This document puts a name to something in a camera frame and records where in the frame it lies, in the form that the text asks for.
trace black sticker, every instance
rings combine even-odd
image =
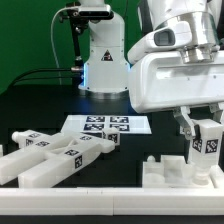
[[[110,54],[110,52],[107,50],[106,53],[104,54],[103,58],[101,61],[113,61],[113,58]]]
[[[45,146],[47,146],[47,145],[49,145],[50,143],[48,143],[48,142],[44,142],[44,141],[42,141],[42,142],[38,142],[36,145],[37,146],[40,146],[40,147],[45,147]]]
[[[81,137],[80,139],[81,139],[81,140],[84,140],[84,141],[89,141],[89,140],[91,140],[92,138],[89,137],[89,136],[83,136],[83,137]]]
[[[128,117],[110,117],[110,122],[111,123],[127,124],[127,123],[129,123],[129,118]]]
[[[32,145],[33,141],[30,139],[26,139],[26,146]]]
[[[105,117],[94,117],[94,116],[89,116],[86,119],[86,122],[105,122]]]
[[[108,140],[111,140],[111,141],[117,143],[118,142],[118,135],[117,134],[108,135]]]
[[[79,152],[75,151],[75,150],[69,150],[68,152],[66,152],[65,154],[66,155],[69,155],[69,156],[75,156],[76,154],[78,154]]]
[[[107,135],[103,132],[103,139],[106,139]]]
[[[32,135],[29,135],[29,137],[31,137],[31,138],[37,138],[40,136],[41,136],[41,134],[38,134],[38,133],[33,133]]]
[[[202,140],[201,139],[194,139],[192,147],[196,149],[198,152],[201,152],[202,148]]]
[[[82,166],[82,156],[75,159],[75,168],[78,169],[80,166]]]
[[[219,143],[218,139],[207,141],[205,153],[206,154],[216,153],[218,150],[218,143]]]
[[[84,131],[102,131],[104,124],[86,124]]]
[[[129,125],[125,125],[125,124],[111,124],[110,128],[117,128],[120,132],[122,132],[122,131],[129,132],[130,131]]]

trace printed marker sheet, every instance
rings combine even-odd
[[[101,133],[102,129],[112,127],[124,134],[152,134],[146,116],[69,115],[61,132]]]

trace black cable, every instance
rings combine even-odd
[[[23,81],[30,81],[30,80],[46,80],[46,79],[73,79],[75,78],[75,76],[61,76],[61,77],[58,77],[58,76],[52,76],[52,77],[41,77],[41,78],[27,78],[27,79],[18,79],[16,80],[12,86],[14,86],[16,83],[18,82],[23,82]]]
[[[127,12],[128,12],[128,0],[126,0],[125,11],[124,11],[124,15],[123,15],[123,19],[124,20],[125,20],[125,18],[127,16]]]
[[[17,76],[11,82],[11,84],[8,86],[8,88],[14,86],[14,84],[23,77],[26,77],[26,76],[34,74],[34,73],[42,73],[42,72],[71,72],[71,68],[40,68],[40,69],[30,70],[30,71],[24,72],[21,75]]]

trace table surface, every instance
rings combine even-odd
[[[72,86],[21,85],[0,95],[0,144],[4,154],[17,149],[14,131],[28,129],[47,134],[59,132],[68,115],[137,115],[128,98],[103,101],[81,97]],[[188,142],[179,134],[171,111],[144,114],[152,135],[121,134],[121,144],[101,155],[56,187],[141,187],[142,163],[149,155],[187,155]],[[211,118],[208,108],[192,110],[192,118]],[[3,187],[18,187],[17,180]],[[224,216],[1,216],[4,223],[222,223]]]

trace green backdrop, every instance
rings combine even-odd
[[[54,14],[68,0],[1,0],[0,1],[0,93],[19,74],[36,68],[55,68],[50,25]],[[123,15],[126,0],[106,0],[114,11]],[[129,0],[126,17],[126,53],[140,38],[137,17],[139,0]],[[71,67],[74,59],[69,22],[55,25],[55,45],[61,67]],[[81,36],[81,50],[85,60],[89,55],[89,36]],[[58,80],[41,81],[58,84]]]

